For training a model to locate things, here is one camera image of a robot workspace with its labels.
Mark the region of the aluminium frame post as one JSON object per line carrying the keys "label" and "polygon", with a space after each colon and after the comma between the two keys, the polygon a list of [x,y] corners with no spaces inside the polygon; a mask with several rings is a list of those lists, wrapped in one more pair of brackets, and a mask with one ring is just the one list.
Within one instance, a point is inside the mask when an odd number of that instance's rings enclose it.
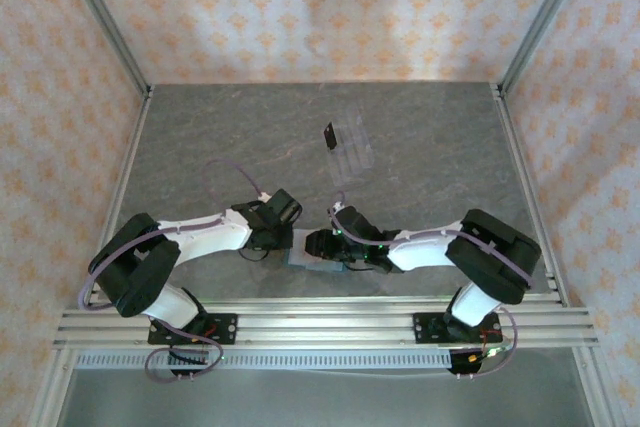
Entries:
{"label": "aluminium frame post", "polygon": [[128,78],[142,97],[147,98],[151,91],[151,84],[142,73],[106,2],[104,0],[84,0],[84,2],[93,14]]}
{"label": "aluminium frame post", "polygon": [[502,80],[497,84],[501,98],[506,98],[515,87],[563,2],[564,0],[543,0]]}

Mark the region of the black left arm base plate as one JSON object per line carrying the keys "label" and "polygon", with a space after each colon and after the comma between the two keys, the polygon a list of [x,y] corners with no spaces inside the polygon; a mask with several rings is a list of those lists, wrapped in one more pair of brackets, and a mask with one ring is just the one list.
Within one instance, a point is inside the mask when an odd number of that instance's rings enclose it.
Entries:
{"label": "black left arm base plate", "polygon": [[160,321],[153,319],[150,323],[147,342],[150,345],[191,345],[202,344],[202,341],[195,339],[195,336],[213,340],[221,345],[234,345],[236,342],[236,331],[238,315],[231,313],[199,313],[186,326],[180,330],[187,334],[176,333],[177,328],[168,329]]}

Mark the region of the aluminium table side rail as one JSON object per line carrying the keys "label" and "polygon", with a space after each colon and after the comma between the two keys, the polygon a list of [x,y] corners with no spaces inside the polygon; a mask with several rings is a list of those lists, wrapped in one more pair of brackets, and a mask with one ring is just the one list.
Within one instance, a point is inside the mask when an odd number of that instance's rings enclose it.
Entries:
{"label": "aluminium table side rail", "polygon": [[[143,96],[143,102],[140,108],[140,112],[136,119],[133,132],[129,138],[127,150],[125,152],[125,156],[119,170],[116,187],[112,195],[109,208],[107,210],[106,220],[104,222],[101,236],[98,241],[97,253],[99,253],[102,250],[102,248],[106,246],[106,244],[109,242],[109,240],[111,239],[115,231],[118,215],[121,210],[121,205],[126,192],[131,169],[135,160],[140,138],[144,129],[144,124],[146,121],[147,114],[149,112],[149,107],[152,103],[155,90],[156,90],[156,84],[151,84],[148,86],[147,92]],[[90,279],[86,280],[85,284],[81,288],[80,294],[78,294],[77,302],[81,310],[85,310],[85,311],[102,310],[101,308],[96,308],[96,305],[98,304],[91,302],[94,297],[94,290],[95,290],[95,281],[90,281]]]}
{"label": "aluminium table side rail", "polygon": [[529,168],[522,149],[518,132],[508,110],[508,105],[504,94],[500,90],[500,86],[490,83],[490,88],[496,104],[496,109],[507,138],[509,150],[513,157],[518,178],[522,186],[523,194],[526,200],[529,217],[531,219],[536,238],[542,250],[542,260],[547,277],[549,288],[556,294],[558,302],[563,307],[570,307],[571,302],[568,298],[568,291],[565,285],[565,279],[558,264],[554,253],[550,236],[544,224],[539,202],[536,196],[535,185],[530,175]]}

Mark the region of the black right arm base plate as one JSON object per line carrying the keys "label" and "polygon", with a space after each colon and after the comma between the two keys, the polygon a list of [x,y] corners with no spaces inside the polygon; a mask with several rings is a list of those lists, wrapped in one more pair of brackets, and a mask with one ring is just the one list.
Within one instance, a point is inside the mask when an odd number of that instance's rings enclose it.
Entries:
{"label": "black right arm base plate", "polygon": [[499,317],[490,313],[479,325],[471,327],[443,312],[422,312],[412,315],[412,327],[417,344],[497,344],[503,341]]}

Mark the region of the aluminium frame leg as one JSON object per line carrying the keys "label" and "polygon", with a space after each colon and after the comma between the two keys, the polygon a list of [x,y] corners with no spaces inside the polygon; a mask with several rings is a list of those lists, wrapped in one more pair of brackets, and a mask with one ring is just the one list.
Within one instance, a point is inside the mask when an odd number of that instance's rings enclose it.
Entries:
{"label": "aluminium frame leg", "polygon": [[44,370],[27,427],[56,427],[76,364],[74,349],[54,349]]}
{"label": "aluminium frame leg", "polygon": [[574,347],[572,351],[594,427],[615,427],[592,349]]}

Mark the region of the clear acrylic card stand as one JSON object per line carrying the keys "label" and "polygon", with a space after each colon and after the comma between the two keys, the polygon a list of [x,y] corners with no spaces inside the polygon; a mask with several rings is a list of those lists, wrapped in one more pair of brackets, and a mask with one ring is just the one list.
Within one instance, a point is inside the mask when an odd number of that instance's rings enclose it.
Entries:
{"label": "clear acrylic card stand", "polygon": [[373,148],[357,105],[344,108],[333,120],[338,146],[326,147],[329,173],[336,187],[360,181],[374,164]]}

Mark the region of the aluminium mounting rail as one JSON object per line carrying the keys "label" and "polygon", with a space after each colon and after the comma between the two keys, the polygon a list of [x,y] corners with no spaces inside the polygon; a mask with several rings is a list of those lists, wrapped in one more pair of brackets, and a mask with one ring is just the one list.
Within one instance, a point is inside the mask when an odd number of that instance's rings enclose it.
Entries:
{"label": "aluminium mounting rail", "polygon": [[[214,303],[209,310],[237,315],[236,347],[301,349],[407,349],[415,345],[413,316],[434,313],[436,303],[405,299],[371,302],[236,302]],[[523,303],[499,312],[503,335],[524,348],[592,347],[599,343],[585,308],[555,303]],[[66,310],[54,334],[57,346],[143,347],[146,318],[122,318],[113,310],[89,313]]]}

